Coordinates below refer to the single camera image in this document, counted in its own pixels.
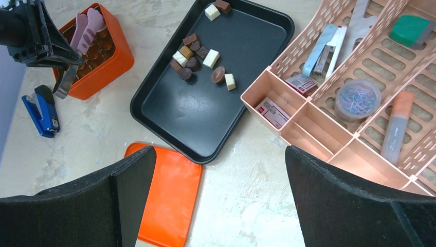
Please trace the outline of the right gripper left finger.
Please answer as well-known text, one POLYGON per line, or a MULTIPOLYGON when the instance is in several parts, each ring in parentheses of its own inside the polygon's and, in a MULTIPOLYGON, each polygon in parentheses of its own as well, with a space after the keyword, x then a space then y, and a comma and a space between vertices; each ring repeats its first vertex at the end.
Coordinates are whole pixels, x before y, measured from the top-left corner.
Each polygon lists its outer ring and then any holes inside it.
POLYGON ((36 195, 1 198, 1 246, 135 246, 156 160, 147 146, 36 195))

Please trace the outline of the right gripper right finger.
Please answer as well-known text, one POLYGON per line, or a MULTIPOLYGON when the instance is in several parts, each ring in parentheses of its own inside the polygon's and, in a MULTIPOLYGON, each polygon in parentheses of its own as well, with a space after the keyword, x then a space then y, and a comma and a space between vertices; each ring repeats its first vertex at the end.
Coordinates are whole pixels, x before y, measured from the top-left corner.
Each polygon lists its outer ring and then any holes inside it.
POLYGON ((435 198, 390 188, 296 146, 287 175, 306 246, 435 246, 435 198))

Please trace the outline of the pink metal tongs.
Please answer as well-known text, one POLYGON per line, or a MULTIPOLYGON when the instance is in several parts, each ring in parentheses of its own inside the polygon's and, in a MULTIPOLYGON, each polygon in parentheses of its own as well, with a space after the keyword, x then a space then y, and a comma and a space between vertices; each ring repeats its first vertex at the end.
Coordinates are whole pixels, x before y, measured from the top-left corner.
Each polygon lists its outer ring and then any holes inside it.
MULTIPOLYGON (((71 48, 81 58, 87 54, 96 33, 105 28, 105 22, 102 14, 94 9, 89 8, 86 14, 77 14, 76 16, 76 30, 72 36, 70 42, 71 48)), ((69 90, 75 80, 79 66, 84 62, 80 62, 78 65, 71 64, 68 69, 59 73, 59 78, 53 88, 53 94, 61 99, 67 97, 69 90)))

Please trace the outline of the orange chocolate box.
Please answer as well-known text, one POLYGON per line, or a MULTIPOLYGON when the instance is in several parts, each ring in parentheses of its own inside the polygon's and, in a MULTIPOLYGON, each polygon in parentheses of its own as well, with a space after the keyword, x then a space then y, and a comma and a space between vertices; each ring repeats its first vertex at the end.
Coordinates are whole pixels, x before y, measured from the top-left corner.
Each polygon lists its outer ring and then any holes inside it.
POLYGON ((118 19, 102 4, 93 3, 82 11, 96 9, 103 16, 106 28, 93 40, 83 56, 68 96, 85 100, 127 72, 134 64, 133 54, 118 19))

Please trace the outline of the white chocolate left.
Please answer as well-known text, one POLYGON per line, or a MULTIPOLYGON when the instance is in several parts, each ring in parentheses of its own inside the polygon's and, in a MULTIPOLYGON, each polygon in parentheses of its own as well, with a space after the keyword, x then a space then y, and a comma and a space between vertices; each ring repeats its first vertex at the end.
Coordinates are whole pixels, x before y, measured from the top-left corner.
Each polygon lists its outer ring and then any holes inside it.
POLYGON ((173 54, 172 58, 182 67, 186 67, 186 64, 188 62, 188 59, 180 52, 176 51, 176 53, 173 54))

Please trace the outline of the caramel ridged chocolate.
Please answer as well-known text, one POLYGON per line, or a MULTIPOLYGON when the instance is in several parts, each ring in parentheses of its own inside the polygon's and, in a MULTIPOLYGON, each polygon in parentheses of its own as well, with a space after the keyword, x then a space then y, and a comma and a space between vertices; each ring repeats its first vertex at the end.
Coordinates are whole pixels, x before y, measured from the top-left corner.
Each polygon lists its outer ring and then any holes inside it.
POLYGON ((179 52, 187 59, 191 59, 194 56, 194 52, 187 46, 182 46, 179 52))

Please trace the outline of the white chocolate top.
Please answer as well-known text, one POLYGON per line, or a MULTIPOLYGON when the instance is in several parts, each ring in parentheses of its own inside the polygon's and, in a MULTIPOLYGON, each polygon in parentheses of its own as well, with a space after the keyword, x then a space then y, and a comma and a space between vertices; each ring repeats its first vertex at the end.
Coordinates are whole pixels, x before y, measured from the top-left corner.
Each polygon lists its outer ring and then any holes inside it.
POLYGON ((205 9, 205 15, 210 21, 213 21, 220 16, 221 13, 214 4, 211 4, 205 9))

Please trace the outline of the white chocolate right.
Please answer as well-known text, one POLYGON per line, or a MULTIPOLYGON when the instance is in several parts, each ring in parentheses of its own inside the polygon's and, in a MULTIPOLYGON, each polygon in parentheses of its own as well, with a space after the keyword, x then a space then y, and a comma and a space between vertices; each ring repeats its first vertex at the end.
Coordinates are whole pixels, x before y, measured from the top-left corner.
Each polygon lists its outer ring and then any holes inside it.
POLYGON ((236 82, 233 74, 225 74, 225 82, 228 91, 234 90, 236 88, 236 82))

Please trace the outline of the orange box lid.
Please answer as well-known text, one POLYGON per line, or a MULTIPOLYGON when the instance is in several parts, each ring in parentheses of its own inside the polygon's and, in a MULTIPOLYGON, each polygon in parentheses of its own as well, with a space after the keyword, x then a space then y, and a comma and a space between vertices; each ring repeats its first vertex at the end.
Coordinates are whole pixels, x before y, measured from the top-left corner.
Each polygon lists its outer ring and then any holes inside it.
POLYGON ((154 149, 156 165, 138 239, 155 246, 184 246, 203 167, 177 151, 154 149))

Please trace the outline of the pink desk organizer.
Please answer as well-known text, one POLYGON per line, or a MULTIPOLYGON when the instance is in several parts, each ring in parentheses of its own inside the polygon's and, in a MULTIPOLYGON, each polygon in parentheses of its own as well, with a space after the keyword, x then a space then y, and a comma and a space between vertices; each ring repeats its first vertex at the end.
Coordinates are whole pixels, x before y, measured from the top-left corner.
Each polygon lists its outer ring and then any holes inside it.
POLYGON ((435 1, 322 1, 242 94, 291 146, 426 196, 435 184, 435 1))

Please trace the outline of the staple box in organizer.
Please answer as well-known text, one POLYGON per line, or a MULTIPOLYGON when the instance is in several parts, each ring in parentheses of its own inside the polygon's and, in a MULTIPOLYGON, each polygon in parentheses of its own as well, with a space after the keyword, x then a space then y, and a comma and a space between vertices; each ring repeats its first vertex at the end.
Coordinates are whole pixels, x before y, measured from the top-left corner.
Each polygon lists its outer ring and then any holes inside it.
POLYGON ((276 129, 281 129, 290 116, 285 113, 276 103, 269 97, 264 98, 256 107, 255 110, 261 114, 270 124, 276 129))

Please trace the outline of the glue stick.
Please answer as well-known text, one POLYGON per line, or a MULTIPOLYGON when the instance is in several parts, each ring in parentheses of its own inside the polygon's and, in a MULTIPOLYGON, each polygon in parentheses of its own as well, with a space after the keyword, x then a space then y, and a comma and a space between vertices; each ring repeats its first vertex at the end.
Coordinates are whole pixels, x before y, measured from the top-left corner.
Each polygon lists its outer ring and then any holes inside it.
POLYGON ((392 110, 380 154, 394 165, 399 160, 413 100, 413 92, 401 91, 394 98, 392 104, 392 110))

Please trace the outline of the red staple box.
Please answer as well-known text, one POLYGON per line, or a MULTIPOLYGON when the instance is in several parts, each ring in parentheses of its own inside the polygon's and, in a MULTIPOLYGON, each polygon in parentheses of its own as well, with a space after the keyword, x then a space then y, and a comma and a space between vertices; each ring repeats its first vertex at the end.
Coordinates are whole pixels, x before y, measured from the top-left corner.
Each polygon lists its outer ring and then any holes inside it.
POLYGON ((285 82, 304 97, 311 95, 318 88, 314 80, 302 74, 295 74, 285 79, 285 82))

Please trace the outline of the light blue stapler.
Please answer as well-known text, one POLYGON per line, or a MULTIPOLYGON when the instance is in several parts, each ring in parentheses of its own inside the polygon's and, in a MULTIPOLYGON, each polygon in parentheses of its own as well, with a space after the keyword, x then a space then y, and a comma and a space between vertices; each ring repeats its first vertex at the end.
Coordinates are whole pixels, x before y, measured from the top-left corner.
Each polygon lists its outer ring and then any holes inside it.
POLYGON ((321 75, 330 54, 332 54, 332 57, 325 73, 325 79, 333 73, 347 30, 347 26, 325 25, 303 66, 302 74, 304 76, 321 75))

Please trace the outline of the green eraser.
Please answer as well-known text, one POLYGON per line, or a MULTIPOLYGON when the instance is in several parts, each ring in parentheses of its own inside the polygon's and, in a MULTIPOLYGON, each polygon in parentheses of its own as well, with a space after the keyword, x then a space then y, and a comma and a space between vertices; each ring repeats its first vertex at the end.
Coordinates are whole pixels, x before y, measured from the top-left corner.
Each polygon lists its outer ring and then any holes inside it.
POLYGON ((389 38, 412 48, 419 49, 435 28, 435 21, 415 15, 403 15, 393 25, 389 38))

